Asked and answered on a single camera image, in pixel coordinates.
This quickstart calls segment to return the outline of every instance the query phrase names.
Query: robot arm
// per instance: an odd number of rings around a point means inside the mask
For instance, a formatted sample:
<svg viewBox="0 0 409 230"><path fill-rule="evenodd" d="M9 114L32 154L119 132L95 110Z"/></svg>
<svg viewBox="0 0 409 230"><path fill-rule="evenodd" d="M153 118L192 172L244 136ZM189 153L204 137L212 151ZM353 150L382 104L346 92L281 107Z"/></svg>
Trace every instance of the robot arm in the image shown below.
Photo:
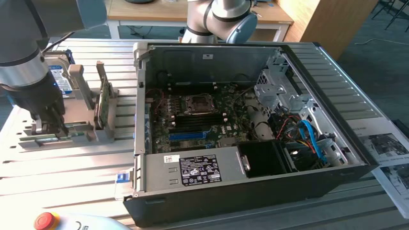
<svg viewBox="0 0 409 230"><path fill-rule="evenodd" d="M256 26L249 0L188 0L188 29L182 43L244 43Z"/></svg>
<svg viewBox="0 0 409 230"><path fill-rule="evenodd" d="M37 40L104 24L103 0L0 0L0 86L31 112L37 134L67 135L63 95Z"/></svg>

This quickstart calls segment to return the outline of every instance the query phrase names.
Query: red button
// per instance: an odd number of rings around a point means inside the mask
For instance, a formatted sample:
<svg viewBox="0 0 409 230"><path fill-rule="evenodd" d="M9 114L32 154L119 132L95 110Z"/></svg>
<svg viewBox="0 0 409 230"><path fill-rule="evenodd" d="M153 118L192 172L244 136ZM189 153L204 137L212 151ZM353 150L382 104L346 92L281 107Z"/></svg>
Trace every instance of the red button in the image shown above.
<svg viewBox="0 0 409 230"><path fill-rule="evenodd" d="M36 230L47 230L52 227L56 217L49 213L44 212L37 216L37 219L33 223L33 228Z"/></svg>

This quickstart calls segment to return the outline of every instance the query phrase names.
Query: aluminum workbench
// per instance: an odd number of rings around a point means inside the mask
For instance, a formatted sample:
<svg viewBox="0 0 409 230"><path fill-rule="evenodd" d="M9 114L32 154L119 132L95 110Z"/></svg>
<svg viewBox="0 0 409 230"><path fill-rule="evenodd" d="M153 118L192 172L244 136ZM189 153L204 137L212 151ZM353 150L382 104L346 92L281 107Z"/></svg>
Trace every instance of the aluminum workbench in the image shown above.
<svg viewBox="0 0 409 230"><path fill-rule="evenodd" d="M0 204L16 201L28 206L108 216L134 227L121 201L116 201L116 173L133 166L133 125L136 72L133 43L141 40L68 39L55 49L71 49L77 64L84 65L84 78L91 88L100 85L95 64L105 63L108 79L119 88L115 127L116 141L59 151L16 153L12 128L24 125L19 117L28 112L15 108L0 132ZM382 116L362 96L320 47L312 43L289 44L346 120ZM185 221L152 229L409 229L382 187L369 174L344 184L320 199L277 205L257 210Z"/></svg>

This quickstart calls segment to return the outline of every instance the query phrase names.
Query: motherboard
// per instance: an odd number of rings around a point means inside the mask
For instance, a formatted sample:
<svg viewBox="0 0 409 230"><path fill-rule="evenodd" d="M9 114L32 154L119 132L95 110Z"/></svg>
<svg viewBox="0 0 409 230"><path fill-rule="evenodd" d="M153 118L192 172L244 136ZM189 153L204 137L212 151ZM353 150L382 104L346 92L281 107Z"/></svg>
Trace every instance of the motherboard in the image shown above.
<svg viewBox="0 0 409 230"><path fill-rule="evenodd" d="M210 83L149 89L150 153L222 148L252 140L245 88Z"/></svg>

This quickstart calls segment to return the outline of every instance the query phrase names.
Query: emergency stop button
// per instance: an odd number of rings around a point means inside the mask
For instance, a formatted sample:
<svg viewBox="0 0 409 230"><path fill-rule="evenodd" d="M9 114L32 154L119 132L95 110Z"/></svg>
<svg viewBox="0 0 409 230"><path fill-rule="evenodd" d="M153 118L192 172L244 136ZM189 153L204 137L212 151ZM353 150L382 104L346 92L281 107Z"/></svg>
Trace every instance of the emergency stop button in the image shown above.
<svg viewBox="0 0 409 230"><path fill-rule="evenodd" d="M57 218L49 212L44 212L37 216L33 228L36 230L51 230L57 225L57 222Z"/></svg>

